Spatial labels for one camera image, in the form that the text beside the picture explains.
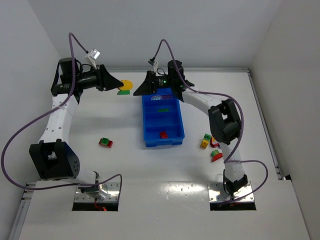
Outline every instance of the green object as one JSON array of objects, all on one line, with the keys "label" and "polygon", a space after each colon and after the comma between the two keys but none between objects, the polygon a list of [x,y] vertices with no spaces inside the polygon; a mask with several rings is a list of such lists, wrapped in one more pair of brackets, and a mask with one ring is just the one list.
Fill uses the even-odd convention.
[{"label": "green object", "polygon": [[120,90],[118,91],[117,95],[129,95],[130,90]]},{"label": "green object", "polygon": [[162,113],[162,112],[169,112],[169,108],[163,108],[163,109],[159,109],[158,110],[159,113]]},{"label": "green object", "polygon": [[219,154],[219,150],[214,150],[211,152],[211,157],[214,157],[215,155]]},{"label": "green object", "polygon": [[101,140],[100,140],[100,144],[101,145],[108,145],[108,143],[109,143],[109,139],[108,138],[101,138]]},{"label": "green object", "polygon": [[204,137],[203,137],[203,139],[204,139],[204,140],[207,140],[208,142],[210,142],[211,135],[205,134]]}]

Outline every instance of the black bracket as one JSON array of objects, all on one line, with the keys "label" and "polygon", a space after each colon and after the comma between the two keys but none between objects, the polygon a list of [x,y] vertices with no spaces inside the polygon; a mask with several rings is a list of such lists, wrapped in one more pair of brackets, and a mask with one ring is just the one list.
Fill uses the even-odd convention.
[{"label": "black bracket", "polygon": [[208,110],[212,136],[227,145],[240,136],[241,120],[233,100],[227,99]]},{"label": "black bracket", "polygon": [[77,155],[69,145],[61,141],[44,143],[40,141],[29,148],[34,166],[43,180],[76,178],[80,170]]}]

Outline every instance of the blue tray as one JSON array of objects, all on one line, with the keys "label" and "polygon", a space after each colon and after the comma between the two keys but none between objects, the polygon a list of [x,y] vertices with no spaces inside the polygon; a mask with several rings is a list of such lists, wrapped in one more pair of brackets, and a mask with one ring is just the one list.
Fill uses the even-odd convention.
[{"label": "blue tray", "polygon": [[[143,138],[146,147],[182,144],[185,138],[179,100],[170,88],[142,96]],[[168,138],[161,138],[166,132]]]}]

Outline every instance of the yellow lego brick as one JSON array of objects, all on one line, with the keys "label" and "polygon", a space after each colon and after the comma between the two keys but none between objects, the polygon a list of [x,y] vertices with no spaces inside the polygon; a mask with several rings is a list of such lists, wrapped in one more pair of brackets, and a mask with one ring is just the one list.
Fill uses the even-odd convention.
[{"label": "yellow lego brick", "polygon": [[209,144],[209,142],[207,140],[202,140],[200,147],[203,149],[206,149],[208,144]]}]

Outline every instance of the red lego brick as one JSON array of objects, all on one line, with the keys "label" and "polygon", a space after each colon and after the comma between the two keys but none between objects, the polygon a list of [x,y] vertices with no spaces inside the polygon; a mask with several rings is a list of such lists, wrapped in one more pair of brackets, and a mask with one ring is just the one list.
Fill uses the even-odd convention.
[{"label": "red lego brick", "polygon": [[167,133],[165,131],[160,132],[160,138],[167,139],[168,138]]},{"label": "red lego brick", "polygon": [[109,140],[109,142],[108,142],[108,144],[106,145],[106,147],[107,147],[107,148],[111,148],[111,147],[112,147],[112,144],[114,144],[114,142]]},{"label": "red lego brick", "polygon": [[218,154],[213,156],[212,162],[214,162],[214,161],[216,161],[216,160],[218,160],[218,159],[220,159],[222,157],[223,157],[222,152],[220,152],[220,153],[218,153]]}]

